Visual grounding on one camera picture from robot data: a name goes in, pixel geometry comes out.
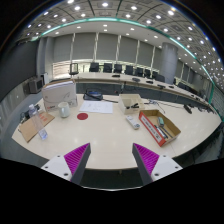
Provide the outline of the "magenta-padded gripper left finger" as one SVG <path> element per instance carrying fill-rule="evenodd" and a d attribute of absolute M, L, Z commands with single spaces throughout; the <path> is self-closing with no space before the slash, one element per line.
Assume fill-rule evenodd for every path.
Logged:
<path fill-rule="evenodd" d="M 79 185 L 90 154 L 91 147 L 87 143 L 65 155 L 56 155 L 42 169 Z"/>

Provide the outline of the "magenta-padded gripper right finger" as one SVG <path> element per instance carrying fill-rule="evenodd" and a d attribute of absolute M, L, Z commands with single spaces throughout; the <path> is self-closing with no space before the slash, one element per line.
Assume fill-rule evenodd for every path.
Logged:
<path fill-rule="evenodd" d="M 134 143 L 132 146 L 132 154 L 136 160 L 143 185 L 152 183 L 182 169 L 169 156 L 158 155 L 137 143 Z"/>

